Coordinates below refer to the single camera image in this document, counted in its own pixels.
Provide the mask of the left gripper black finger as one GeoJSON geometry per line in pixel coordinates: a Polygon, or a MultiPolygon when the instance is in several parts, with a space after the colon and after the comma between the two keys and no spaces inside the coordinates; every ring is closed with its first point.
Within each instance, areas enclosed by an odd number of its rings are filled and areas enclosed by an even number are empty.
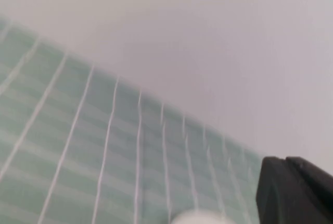
{"type": "Polygon", "coordinates": [[[332,223],[332,175],[302,157],[262,160],[260,223],[332,223]]]}

